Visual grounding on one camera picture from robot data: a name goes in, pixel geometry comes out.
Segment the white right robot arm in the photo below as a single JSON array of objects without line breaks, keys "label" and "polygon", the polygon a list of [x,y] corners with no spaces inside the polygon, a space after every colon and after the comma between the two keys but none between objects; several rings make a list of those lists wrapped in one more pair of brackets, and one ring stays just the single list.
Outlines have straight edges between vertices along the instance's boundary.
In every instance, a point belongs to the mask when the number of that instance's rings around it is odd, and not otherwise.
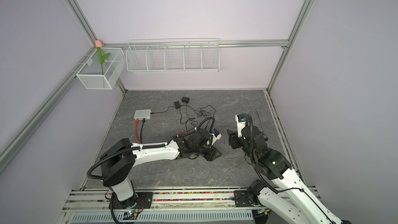
[{"label": "white right robot arm", "polygon": [[243,150],[259,176],[248,188],[257,204],[289,224],[345,223],[317,199],[282,153],[268,147],[250,114],[236,115],[235,121],[237,131],[228,131],[229,145]]}]

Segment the black power adapter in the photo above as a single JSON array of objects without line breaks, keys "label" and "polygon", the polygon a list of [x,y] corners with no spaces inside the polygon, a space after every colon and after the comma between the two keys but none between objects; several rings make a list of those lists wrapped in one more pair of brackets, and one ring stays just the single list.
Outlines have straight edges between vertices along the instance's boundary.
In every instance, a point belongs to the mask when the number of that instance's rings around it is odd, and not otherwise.
[{"label": "black power adapter", "polygon": [[181,100],[183,103],[189,103],[189,101],[190,101],[190,98],[189,97],[183,97],[182,98],[182,100]]},{"label": "black power adapter", "polygon": [[181,108],[181,104],[179,101],[174,102],[174,106],[176,109],[180,109]]}]

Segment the white mesh box basket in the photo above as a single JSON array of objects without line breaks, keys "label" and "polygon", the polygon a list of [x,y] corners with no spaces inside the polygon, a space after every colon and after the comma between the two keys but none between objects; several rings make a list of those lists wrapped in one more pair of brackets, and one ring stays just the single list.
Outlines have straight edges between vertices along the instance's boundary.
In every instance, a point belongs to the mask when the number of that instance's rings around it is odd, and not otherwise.
[{"label": "white mesh box basket", "polygon": [[86,89],[112,90],[125,69],[126,57],[121,48],[102,48],[102,52],[110,53],[103,64],[104,75],[102,75],[97,51],[89,56],[77,72],[78,79]]}]

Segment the pink artificial tulip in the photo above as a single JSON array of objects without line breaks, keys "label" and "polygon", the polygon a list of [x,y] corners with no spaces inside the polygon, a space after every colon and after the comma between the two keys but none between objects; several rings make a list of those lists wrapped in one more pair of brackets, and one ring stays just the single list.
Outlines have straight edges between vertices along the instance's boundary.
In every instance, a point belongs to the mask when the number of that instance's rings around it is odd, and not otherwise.
[{"label": "pink artificial tulip", "polygon": [[102,75],[104,75],[103,64],[106,61],[106,59],[110,56],[110,53],[104,54],[102,52],[103,43],[98,39],[95,41],[95,47],[96,47],[96,50],[97,50],[97,53],[99,56],[99,62],[100,62],[100,66],[101,66]]}]

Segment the black power adapter far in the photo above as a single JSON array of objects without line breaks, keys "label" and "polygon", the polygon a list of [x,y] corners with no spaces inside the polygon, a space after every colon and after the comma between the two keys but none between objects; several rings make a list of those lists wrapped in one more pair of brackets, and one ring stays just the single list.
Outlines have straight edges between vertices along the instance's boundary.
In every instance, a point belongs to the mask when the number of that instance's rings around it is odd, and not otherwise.
[{"label": "black power adapter far", "polygon": [[190,98],[189,97],[183,97],[182,98],[182,100],[181,100],[183,103],[189,103],[189,101],[190,101]]}]

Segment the black power adapter near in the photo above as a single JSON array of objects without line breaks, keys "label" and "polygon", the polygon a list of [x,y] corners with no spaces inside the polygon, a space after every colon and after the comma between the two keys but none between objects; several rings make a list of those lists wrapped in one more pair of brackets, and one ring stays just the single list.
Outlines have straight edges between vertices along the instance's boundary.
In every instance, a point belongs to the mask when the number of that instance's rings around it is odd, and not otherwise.
[{"label": "black power adapter near", "polygon": [[174,102],[174,106],[176,109],[180,109],[181,108],[181,104],[179,101]]}]

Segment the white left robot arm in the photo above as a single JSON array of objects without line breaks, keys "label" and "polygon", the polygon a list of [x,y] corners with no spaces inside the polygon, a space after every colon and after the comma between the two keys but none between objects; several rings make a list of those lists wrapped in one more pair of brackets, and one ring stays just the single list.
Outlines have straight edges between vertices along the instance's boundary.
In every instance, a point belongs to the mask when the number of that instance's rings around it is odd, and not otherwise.
[{"label": "white left robot arm", "polygon": [[163,143],[131,143],[129,139],[121,139],[90,167],[86,177],[100,180],[120,202],[134,201],[137,194],[128,179],[133,167],[160,160],[193,159],[192,156],[202,156],[209,162],[220,158],[222,153],[215,142],[222,134],[214,128],[214,123],[215,118],[208,117],[193,131]]}]

